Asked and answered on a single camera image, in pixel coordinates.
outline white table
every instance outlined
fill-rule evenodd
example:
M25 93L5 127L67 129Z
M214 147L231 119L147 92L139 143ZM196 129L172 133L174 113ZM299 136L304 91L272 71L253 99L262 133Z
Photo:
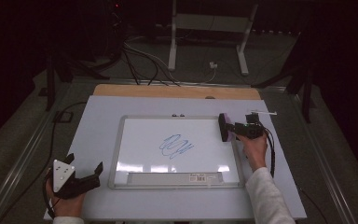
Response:
M194 90L208 91L208 88ZM76 157L73 162L76 168L76 177L92 174L95 167L101 161L103 162L103 173L100 176L101 186L87 194L83 218L142 221L252 219L254 217L253 210L246 189L112 190L108 188L108 178L119 121L124 115L218 116L219 113L227 113L232 122L245 122L244 115L255 109L268 110L262 100L91 96L69 150L69 153L74 153ZM267 115L260 115L260 120L272 131L275 139L276 185L281 190L292 216L305 218L307 216L304 207L271 119ZM241 158L241 160L243 161L244 177L248 179L252 174L249 164L245 158Z

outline whiteboard frame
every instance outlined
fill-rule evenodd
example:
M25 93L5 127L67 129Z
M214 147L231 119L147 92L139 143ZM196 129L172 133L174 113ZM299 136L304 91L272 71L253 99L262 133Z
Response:
M238 175L238 183L219 183L219 184L211 184L212 182L208 182L205 184L178 184L178 185L131 185L131 184L116 184L116 173L117 173L117 163L120 153L121 142L124 134L124 127L126 119L215 119L218 122L217 116L190 116L190 117L175 117L175 116L123 116L120 119L120 124L117 132L117 141L115 145L115 150L112 159L111 171L108 180L108 187L110 189L243 189L245 186L245 179L242 172L242 164L241 164L241 156L239 154L237 144L235 142L235 138L230 141L231 148L233 151L234 163L237 169ZM165 175L193 175L199 174L200 172L194 173L163 173ZM207 176L211 175L211 172L203 172ZM129 174L157 174L157 173L129 173ZM221 172L216 172L216 176L221 177Z

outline dark background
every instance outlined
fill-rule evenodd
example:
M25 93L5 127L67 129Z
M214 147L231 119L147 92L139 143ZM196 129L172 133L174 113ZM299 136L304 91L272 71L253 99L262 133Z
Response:
M98 6L80 13L85 2L0 1L0 127L34 90L32 78L46 69L46 42L41 36L53 39L76 59L104 54L96 44L103 27L90 24L105 19L105 3L95 1ZM242 11L232 8L241 9L243 1L225 1L225 7L216 7L221 1L178 3L184 12L200 11L202 6L205 14L240 16ZM117 13L122 13L123 22L149 37L158 35L156 24L166 26L171 20L170 1L129 0L121 6ZM282 71L304 61L314 64L313 83L320 87L358 160L358 1L260 1L254 30L298 35ZM100 34L91 39L89 32Z

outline floor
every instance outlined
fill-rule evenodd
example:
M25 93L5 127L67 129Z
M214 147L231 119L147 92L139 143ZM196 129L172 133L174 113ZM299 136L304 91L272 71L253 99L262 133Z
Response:
M249 87L250 84L273 77L280 72L282 65L296 43L296 38L290 35L251 34L245 49L250 74L242 76L236 59L235 46L239 37L235 35L222 35L220 38L191 35L189 39L178 39L177 64L174 72L166 75L159 72L152 84L174 85L170 79L179 85L200 86L237 86ZM168 61L170 39L161 36L157 39L147 39L134 36L126 42L126 48L146 52L151 57L158 57L163 62ZM140 83L146 85L155 75L155 65L145 57L129 53L131 64L140 75ZM209 63L217 63L215 69ZM87 101L93 89L100 80L85 76L79 71L76 78L69 84L58 84L58 97L53 111L63 109L79 101ZM136 84L133 74L128 67L128 60L122 60L114 66L102 71L102 75L111 77L105 83L131 83ZM260 90L262 99L268 108L279 110L282 117L273 119L274 125L282 132L279 140L283 145L286 159L292 169L294 179L304 190L301 191L301 200L306 208L308 218L298 223L358 223L358 163L351 153L340 129L337 127L332 115L329 113L316 86L312 89L312 105L310 110L311 124L304 127L301 122L294 119L293 102L289 96L282 92L289 79L281 80L266 90ZM0 186L10 169L15 164L25 148L30 147L30 139L36 139L35 150L29 155L29 163L24 164L25 172L21 179L14 181L16 189L7 192L6 204L18 202L7 210L2 223L46 223L42 219L45 212L41 193L41 178L39 173L46 162L51 143L51 133L54 132L52 158L66 155L76 127L81 119L84 106L73 107L74 119L70 124L60 124L53 130L52 124L43 121L52 120L52 116L45 111L46 98L38 96L41 88L46 87L45 72L34 78L35 91L23 102L18 111L0 130ZM317 139L318 146L323 149L323 155L314 151L309 142L310 137L304 130L312 130L311 136ZM350 208L351 217L345 218L337 209L337 202L326 178L323 175L325 167L321 167L319 160L328 161L328 169L334 174L333 180L339 185L344 195L345 203ZM36 177L36 182L24 194L21 194ZM207 223L226 223L221 221Z

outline wooden board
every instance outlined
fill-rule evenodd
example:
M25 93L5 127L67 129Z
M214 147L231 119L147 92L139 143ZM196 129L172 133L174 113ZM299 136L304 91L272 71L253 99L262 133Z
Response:
M223 87L135 86L100 84L94 95L143 96L169 98L215 98L230 100L261 100L256 89Z

